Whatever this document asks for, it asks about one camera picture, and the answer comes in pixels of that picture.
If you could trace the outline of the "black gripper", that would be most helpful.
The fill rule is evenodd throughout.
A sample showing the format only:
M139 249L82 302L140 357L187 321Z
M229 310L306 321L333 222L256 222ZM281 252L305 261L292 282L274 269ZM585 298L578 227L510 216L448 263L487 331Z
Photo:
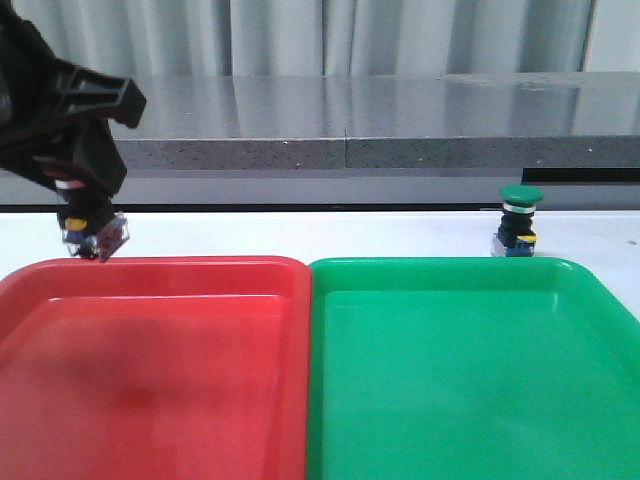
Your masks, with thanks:
M58 58L35 25L1 4L1 166L55 189L80 182L113 198L126 178L110 121L136 128L146 99L130 78Z

